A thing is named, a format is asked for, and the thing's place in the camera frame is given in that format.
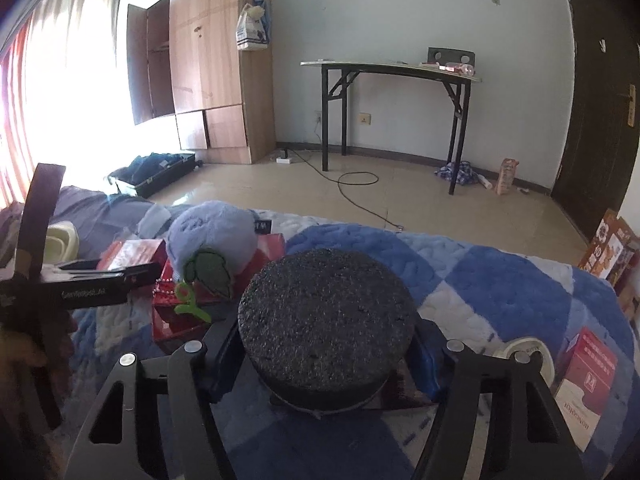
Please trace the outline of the clear tape roll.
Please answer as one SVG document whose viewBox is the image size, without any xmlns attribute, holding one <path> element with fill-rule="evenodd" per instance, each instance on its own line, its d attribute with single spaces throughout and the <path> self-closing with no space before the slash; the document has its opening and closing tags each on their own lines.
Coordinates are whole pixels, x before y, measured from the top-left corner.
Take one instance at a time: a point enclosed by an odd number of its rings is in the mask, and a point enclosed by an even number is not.
<svg viewBox="0 0 640 480">
<path fill-rule="evenodd" d="M 547 345 L 538 338 L 527 336 L 513 339 L 492 352 L 499 359 L 514 359 L 520 363 L 539 364 L 539 373 L 544 382 L 551 387 L 555 378 L 555 367 Z"/>
</svg>

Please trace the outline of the red white diamond carton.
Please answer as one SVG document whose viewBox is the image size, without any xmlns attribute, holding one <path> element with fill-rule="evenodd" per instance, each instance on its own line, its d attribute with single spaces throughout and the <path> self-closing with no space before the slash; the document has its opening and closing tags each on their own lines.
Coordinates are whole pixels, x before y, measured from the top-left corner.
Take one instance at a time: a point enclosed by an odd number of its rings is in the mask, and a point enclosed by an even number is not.
<svg viewBox="0 0 640 480">
<path fill-rule="evenodd" d="M 608 403 L 617 356 L 588 327 L 568 343 L 559 359 L 554 398 L 580 452 L 597 429 Z"/>
</svg>

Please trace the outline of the red white cigarette carton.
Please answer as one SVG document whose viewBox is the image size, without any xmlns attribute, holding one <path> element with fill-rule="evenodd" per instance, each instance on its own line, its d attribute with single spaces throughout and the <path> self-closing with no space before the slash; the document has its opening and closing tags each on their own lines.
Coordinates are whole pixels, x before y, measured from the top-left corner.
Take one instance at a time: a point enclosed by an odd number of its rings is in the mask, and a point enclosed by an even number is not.
<svg viewBox="0 0 640 480">
<path fill-rule="evenodd" d="M 164 266 L 167 259 L 166 244 L 155 240 L 116 240 L 103 253 L 96 268 L 100 271 L 128 268 L 139 264 L 158 263 Z"/>
</svg>

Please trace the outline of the black round foam disc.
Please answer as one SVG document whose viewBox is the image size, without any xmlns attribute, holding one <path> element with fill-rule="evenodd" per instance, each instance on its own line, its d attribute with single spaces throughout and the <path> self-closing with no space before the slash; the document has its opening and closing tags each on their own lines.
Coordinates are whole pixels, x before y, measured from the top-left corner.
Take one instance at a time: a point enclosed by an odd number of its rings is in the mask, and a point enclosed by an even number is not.
<svg viewBox="0 0 640 480">
<path fill-rule="evenodd" d="M 242 344 L 262 382 L 299 411 L 358 408 L 409 349 L 416 303 L 388 266 L 320 248 L 267 264 L 243 292 Z"/>
</svg>

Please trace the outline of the light purple plush toy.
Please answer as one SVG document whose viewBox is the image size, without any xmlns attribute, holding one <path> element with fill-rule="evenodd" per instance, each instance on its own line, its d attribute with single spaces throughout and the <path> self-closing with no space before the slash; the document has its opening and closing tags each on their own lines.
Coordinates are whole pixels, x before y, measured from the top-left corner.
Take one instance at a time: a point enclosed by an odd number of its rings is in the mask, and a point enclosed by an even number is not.
<svg viewBox="0 0 640 480">
<path fill-rule="evenodd" d="M 166 235 L 166 252 L 174 281 L 176 315 L 209 323 L 212 316 L 198 301 L 204 290 L 216 300 L 230 300 L 235 283 L 258 246 L 255 215 L 221 200 L 183 211 Z"/>
</svg>

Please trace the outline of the yellow plastic basin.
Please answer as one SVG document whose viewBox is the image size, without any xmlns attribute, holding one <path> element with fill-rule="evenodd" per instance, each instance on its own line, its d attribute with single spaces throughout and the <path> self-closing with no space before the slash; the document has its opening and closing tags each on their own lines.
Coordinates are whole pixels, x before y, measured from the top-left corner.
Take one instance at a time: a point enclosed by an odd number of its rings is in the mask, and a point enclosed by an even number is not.
<svg viewBox="0 0 640 480">
<path fill-rule="evenodd" d="M 61 221 L 48 226 L 43 262 L 59 264 L 74 261 L 79 250 L 79 235 L 70 221 Z"/>
</svg>

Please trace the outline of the red gift box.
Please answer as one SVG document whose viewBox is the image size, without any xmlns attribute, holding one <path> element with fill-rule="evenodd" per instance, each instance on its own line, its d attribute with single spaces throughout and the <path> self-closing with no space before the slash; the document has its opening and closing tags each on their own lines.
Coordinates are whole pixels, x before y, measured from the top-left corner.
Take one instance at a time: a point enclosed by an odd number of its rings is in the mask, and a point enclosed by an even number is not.
<svg viewBox="0 0 640 480">
<path fill-rule="evenodd" d="M 234 278 L 231 299 L 239 299 L 259 270 L 284 255 L 282 234 L 259 234 L 253 259 Z M 226 317 L 227 300 L 212 294 L 202 284 L 193 283 L 189 289 L 181 289 L 179 295 L 176 295 L 177 287 L 167 260 L 153 289 L 151 314 L 152 338 L 166 354 L 191 339 L 202 339 L 210 324 Z"/>
</svg>

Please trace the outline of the red curtain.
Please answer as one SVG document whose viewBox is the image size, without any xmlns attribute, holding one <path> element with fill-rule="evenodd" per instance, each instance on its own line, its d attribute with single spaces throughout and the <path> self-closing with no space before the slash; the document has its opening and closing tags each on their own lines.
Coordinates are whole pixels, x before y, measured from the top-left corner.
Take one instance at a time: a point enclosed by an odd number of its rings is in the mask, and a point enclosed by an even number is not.
<svg viewBox="0 0 640 480">
<path fill-rule="evenodd" d="M 28 26 L 24 25 L 1 59 L 1 208 L 24 202 L 35 171 L 23 112 L 22 68 L 27 33 Z"/>
</svg>

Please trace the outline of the open black suitcase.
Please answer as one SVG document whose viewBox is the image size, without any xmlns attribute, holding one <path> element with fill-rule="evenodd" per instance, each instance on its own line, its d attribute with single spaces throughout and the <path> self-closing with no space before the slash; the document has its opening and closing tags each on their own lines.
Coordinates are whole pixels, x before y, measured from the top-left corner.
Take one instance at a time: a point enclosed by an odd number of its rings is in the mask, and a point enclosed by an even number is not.
<svg viewBox="0 0 640 480">
<path fill-rule="evenodd" d="M 194 153 L 151 153 L 137 156 L 106 180 L 118 194 L 149 198 L 201 166 Z"/>
</svg>

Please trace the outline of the blue checkered cloth on floor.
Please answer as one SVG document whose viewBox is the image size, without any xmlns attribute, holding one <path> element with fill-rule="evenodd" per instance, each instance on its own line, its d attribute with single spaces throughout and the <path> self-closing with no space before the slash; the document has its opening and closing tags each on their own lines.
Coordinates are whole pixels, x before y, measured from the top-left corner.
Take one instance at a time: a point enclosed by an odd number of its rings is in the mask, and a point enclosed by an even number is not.
<svg viewBox="0 0 640 480">
<path fill-rule="evenodd" d="M 448 162 L 445 166 L 436 169 L 435 174 L 442 180 L 451 181 L 454 177 L 454 162 Z M 455 178 L 458 185 L 469 185 L 480 182 L 477 172 L 466 160 L 460 162 Z"/>
</svg>

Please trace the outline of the dark brown door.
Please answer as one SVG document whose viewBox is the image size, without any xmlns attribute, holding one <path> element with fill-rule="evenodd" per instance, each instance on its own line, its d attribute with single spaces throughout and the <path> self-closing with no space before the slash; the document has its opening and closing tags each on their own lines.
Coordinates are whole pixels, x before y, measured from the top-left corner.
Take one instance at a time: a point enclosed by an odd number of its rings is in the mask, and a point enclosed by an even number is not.
<svg viewBox="0 0 640 480">
<path fill-rule="evenodd" d="M 570 125 L 551 196 L 585 238 L 619 211 L 639 146 L 639 39 L 612 0 L 568 0 L 575 44 Z"/>
</svg>

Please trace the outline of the wooden wardrobe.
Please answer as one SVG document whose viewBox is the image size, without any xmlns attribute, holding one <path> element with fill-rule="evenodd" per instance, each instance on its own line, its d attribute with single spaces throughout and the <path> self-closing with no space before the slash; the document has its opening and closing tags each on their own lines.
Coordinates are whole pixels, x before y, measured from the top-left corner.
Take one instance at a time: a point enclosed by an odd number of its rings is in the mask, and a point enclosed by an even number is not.
<svg viewBox="0 0 640 480">
<path fill-rule="evenodd" d="M 125 0 L 137 125 L 163 125 L 204 162 L 254 164 L 276 148 L 272 50 L 236 36 L 271 0 Z"/>
</svg>

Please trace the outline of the white plastic bag hanging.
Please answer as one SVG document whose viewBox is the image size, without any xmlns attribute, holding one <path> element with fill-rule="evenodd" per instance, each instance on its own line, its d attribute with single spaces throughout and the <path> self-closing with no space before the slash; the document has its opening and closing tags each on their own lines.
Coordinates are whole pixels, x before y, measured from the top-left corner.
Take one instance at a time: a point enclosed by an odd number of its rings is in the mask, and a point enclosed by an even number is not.
<svg viewBox="0 0 640 480">
<path fill-rule="evenodd" d="M 265 0 L 245 3 L 235 29 L 239 51 L 265 50 L 270 45 L 268 6 Z"/>
</svg>

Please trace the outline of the pink items on table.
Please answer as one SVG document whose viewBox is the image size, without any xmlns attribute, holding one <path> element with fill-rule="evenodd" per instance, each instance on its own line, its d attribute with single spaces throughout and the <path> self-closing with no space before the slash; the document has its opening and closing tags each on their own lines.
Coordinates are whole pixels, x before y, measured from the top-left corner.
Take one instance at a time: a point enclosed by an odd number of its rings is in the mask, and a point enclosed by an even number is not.
<svg viewBox="0 0 640 480">
<path fill-rule="evenodd" d="M 457 74 L 465 77 L 474 77 L 475 68 L 469 63 L 427 63 L 422 62 L 419 64 L 421 68 L 426 70 L 439 70 L 440 72 Z"/>
</svg>

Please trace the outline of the printed cardboard box by wall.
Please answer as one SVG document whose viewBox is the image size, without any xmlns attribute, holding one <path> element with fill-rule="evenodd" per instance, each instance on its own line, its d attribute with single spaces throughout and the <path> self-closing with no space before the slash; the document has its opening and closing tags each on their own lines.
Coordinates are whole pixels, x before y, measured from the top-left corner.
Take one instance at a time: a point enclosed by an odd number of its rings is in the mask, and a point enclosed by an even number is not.
<svg viewBox="0 0 640 480">
<path fill-rule="evenodd" d="M 639 237 L 614 210 L 608 209 L 578 268 L 615 286 L 639 250 Z"/>
</svg>

